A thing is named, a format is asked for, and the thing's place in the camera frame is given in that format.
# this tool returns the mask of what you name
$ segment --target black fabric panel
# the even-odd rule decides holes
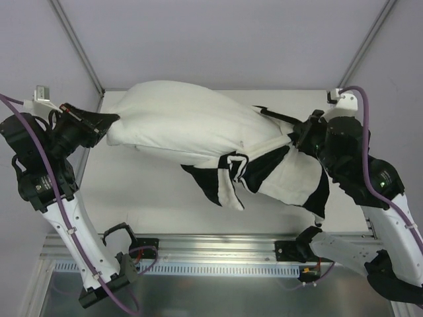
[[[322,168],[320,182],[317,189],[309,196],[309,199],[302,207],[306,210],[325,218],[325,206],[329,197],[329,180],[325,170]]]
[[[181,165],[185,172],[194,177],[197,185],[203,190],[204,195],[213,203],[221,206],[217,191],[219,188],[219,180],[217,178],[216,168],[195,168],[194,166]]]
[[[266,107],[262,107],[262,106],[254,106],[254,107],[260,108],[261,109],[260,113],[264,114],[265,116],[272,117],[272,118],[275,118],[275,119],[278,119],[278,120],[282,120],[284,122],[287,122],[287,123],[290,123],[290,124],[293,124],[293,125],[298,124],[298,123],[302,123],[302,121],[298,120],[297,118],[285,116],[284,114],[279,114],[277,112],[270,111]]]
[[[285,145],[249,163],[243,178],[251,192],[258,192],[263,181],[273,172],[277,165],[282,162],[288,151],[289,146]]]

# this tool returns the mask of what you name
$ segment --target white table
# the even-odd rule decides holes
[[[314,109],[327,109],[323,90],[224,90],[243,103],[267,106],[301,120]],[[106,92],[102,110],[125,92]],[[81,192],[98,232],[127,222],[135,233],[166,234],[298,234],[314,217],[299,207],[237,188],[244,211],[211,203],[194,179],[175,163],[123,146],[109,147],[105,138],[89,153]],[[361,209],[337,185],[330,185],[328,232],[367,232]]]

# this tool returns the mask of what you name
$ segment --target purple cable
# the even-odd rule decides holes
[[[159,252],[154,246],[140,246],[139,248],[131,249],[129,251],[129,254],[140,251],[140,250],[152,250],[156,253],[156,257],[154,258],[153,263],[149,267],[147,267],[146,269],[138,273],[138,275],[143,275],[144,273],[147,273],[157,263],[157,260],[159,259]]]
[[[316,284],[319,284],[321,281],[323,281],[324,279],[326,279],[327,278],[327,276],[328,276],[328,274],[333,270],[333,268],[335,267],[335,262],[332,262],[332,264],[330,265],[330,267],[328,268],[328,270],[326,271],[326,272],[324,272],[323,273],[323,275],[322,276],[320,276],[320,278],[318,279],[318,280],[316,280],[314,283],[313,282],[311,282],[311,283],[306,283],[305,285],[304,284],[300,284],[300,285],[297,285],[297,286],[295,286],[295,287],[293,287],[293,288],[291,288],[291,289],[288,289],[287,287],[285,287],[283,284],[281,284],[280,282],[279,282],[279,280],[277,280],[277,282],[278,282],[278,285],[281,287],[281,288],[283,288],[285,291],[296,291],[296,290],[298,290],[298,289],[300,289],[300,288],[302,288],[302,287],[306,287],[306,286],[309,286],[309,285],[314,285],[315,283]]]
[[[401,219],[405,222],[405,224],[409,227],[409,230],[414,237],[418,248],[420,249],[421,253],[423,254],[423,242],[422,239],[420,239],[418,235],[418,231],[412,227],[411,221],[406,216],[405,212],[401,210],[401,208],[387,199],[386,197],[383,197],[381,194],[379,194],[377,191],[373,189],[373,186],[370,182],[370,175],[369,175],[369,98],[367,97],[367,94],[365,93],[364,89],[359,86],[349,86],[342,90],[340,90],[339,94],[342,94],[349,90],[356,90],[358,91],[363,99],[363,175],[364,175],[364,183],[366,188],[369,190],[369,192],[375,196],[376,198],[380,199],[384,203],[386,203],[388,206],[392,207],[398,215],[401,217]]]
[[[11,110],[11,112],[13,112],[13,114],[18,118],[18,120],[21,122],[21,124],[25,127],[25,129],[27,130],[28,134],[31,136],[31,139],[33,140],[36,148],[38,149],[38,152],[40,153],[41,159],[44,163],[44,166],[46,167],[47,170],[47,174],[48,177],[50,178],[50,181],[52,183],[52,187],[53,187],[53,192],[54,192],[54,196],[56,198],[56,201],[59,205],[59,210],[60,210],[60,214],[63,217],[63,221],[65,222],[66,228],[67,230],[72,229],[71,223],[69,221],[69,218],[67,218],[66,215],[66,211],[65,211],[65,206],[63,205],[63,201],[61,200],[60,197],[60,192],[59,192],[59,186],[58,183],[56,182],[56,177],[54,176],[54,172],[52,169],[52,166],[50,165],[50,162],[48,161],[48,157],[46,152],[44,151],[40,140],[38,140],[34,130],[32,130],[31,126],[28,124],[28,122],[24,119],[24,117],[22,116],[22,114],[20,114],[20,112],[9,102],[9,97],[6,97],[2,94],[0,94],[0,100]],[[91,263],[91,261],[88,259],[87,254],[85,253],[81,243],[79,242],[78,238],[76,237],[75,233],[71,234],[72,240],[75,243],[75,246],[78,249],[78,252],[80,253],[82,259],[84,260],[84,262],[86,263],[86,265],[88,266],[90,272],[93,275],[97,275],[98,272],[96,271],[95,267],[93,266],[93,264]],[[127,312],[128,314],[131,314],[133,316],[137,316],[138,315],[138,311],[133,311],[130,308],[128,308],[127,306],[125,306],[122,302],[120,302],[120,300],[113,294],[113,292],[108,288],[107,284],[103,281],[103,279],[101,278],[101,276],[98,278],[98,282],[100,283],[101,287],[104,289],[104,291],[107,293],[107,295],[116,303],[116,305],[118,305],[124,312]]]

